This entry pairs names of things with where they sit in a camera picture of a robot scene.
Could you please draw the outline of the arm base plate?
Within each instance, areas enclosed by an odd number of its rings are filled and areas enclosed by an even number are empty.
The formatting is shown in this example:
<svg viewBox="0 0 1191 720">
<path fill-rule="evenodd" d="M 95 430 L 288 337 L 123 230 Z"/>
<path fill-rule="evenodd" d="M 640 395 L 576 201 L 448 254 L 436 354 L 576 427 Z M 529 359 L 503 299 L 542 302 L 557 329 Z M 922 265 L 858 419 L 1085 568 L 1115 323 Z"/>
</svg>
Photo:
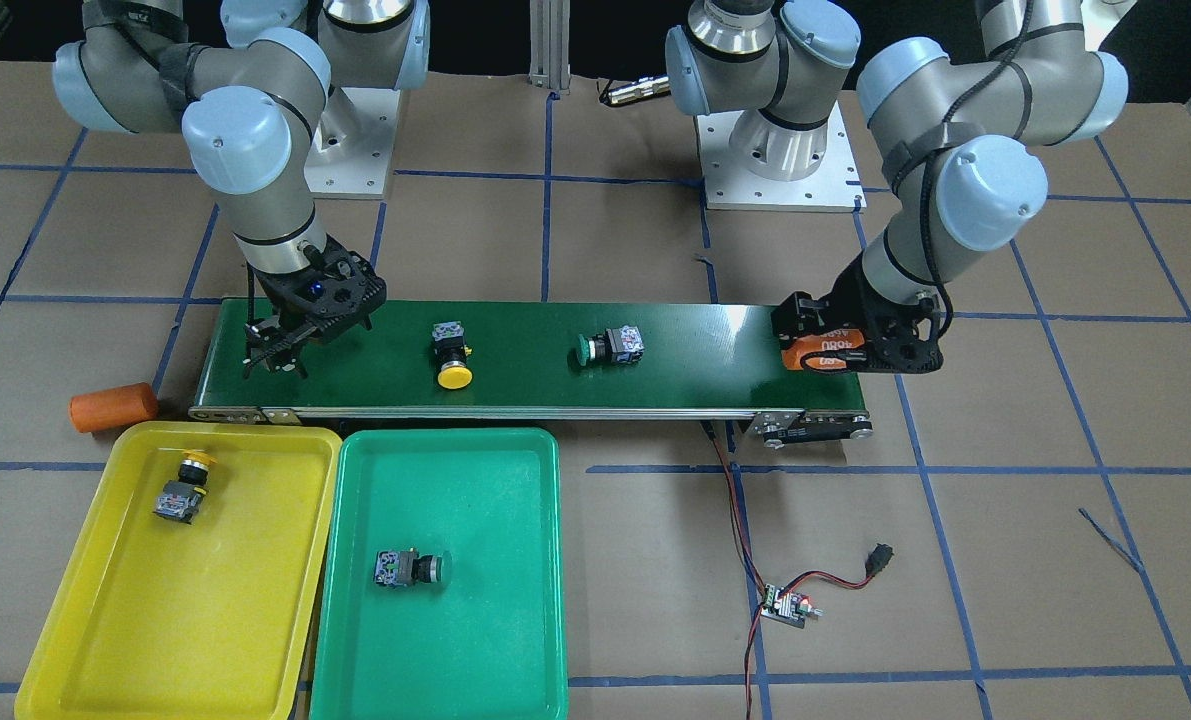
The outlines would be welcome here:
<svg viewBox="0 0 1191 720">
<path fill-rule="evenodd" d="M 389 88 L 335 88 L 304 168 L 316 199 L 385 199 L 403 99 Z"/>
<path fill-rule="evenodd" d="M 863 184 L 838 106 L 827 123 L 793 131 L 760 111 L 696 117 L 707 209 L 863 209 Z"/>
</svg>

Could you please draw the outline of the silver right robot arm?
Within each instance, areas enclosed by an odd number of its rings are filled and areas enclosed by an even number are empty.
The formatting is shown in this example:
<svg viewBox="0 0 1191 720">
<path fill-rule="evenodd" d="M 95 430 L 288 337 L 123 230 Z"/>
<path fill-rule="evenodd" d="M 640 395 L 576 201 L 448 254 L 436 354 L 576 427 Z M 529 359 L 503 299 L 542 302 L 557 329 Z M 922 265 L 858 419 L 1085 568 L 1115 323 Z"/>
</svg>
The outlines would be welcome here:
<svg viewBox="0 0 1191 720">
<path fill-rule="evenodd" d="M 75 123 L 182 134 L 272 317 L 247 325 L 244 369 L 304 374 L 303 348 L 370 325 L 386 286 L 320 223 L 304 177 L 345 88 L 412 90 L 429 68 L 426 1 L 225 1 L 225 46 L 189 38 L 180 1 L 85 1 L 55 94 Z"/>
</svg>

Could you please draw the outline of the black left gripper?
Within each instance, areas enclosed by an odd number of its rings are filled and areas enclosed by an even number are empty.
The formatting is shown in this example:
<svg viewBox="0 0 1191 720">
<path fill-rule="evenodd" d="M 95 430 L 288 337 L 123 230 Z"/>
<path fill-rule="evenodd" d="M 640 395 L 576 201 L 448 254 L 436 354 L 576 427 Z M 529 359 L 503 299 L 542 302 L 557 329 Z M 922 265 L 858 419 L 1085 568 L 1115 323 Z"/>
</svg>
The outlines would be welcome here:
<svg viewBox="0 0 1191 720">
<path fill-rule="evenodd" d="M 869 287 L 863 259 L 854 259 L 822 299 L 793 292 L 771 313 L 771 328 L 779 348 L 807 334 L 837 328 L 863 332 L 866 359 L 852 372 L 927 374 L 943 367 L 937 337 L 919 336 L 919 324 L 934 317 L 933 300 L 894 303 Z"/>
</svg>

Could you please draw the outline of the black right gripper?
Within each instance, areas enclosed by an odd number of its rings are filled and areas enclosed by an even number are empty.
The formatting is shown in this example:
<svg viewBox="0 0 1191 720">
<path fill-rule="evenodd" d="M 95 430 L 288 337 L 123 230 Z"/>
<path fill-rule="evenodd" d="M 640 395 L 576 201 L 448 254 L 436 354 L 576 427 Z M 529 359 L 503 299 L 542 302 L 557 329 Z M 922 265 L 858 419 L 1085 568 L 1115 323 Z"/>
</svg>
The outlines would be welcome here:
<svg viewBox="0 0 1191 720">
<path fill-rule="evenodd" d="M 294 372 L 308 378 L 303 365 L 307 342 L 333 342 L 362 324 L 372 327 L 370 315 L 386 301 L 384 278 L 363 256 L 328 238 L 322 250 L 310 249 L 310 265 L 298 273 L 272 274 L 249 269 L 272 303 L 272 317 L 257 320 L 249 305 L 247 359 L 243 378 L 251 378 L 261 367 L 267 372 Z"/>
</svg>

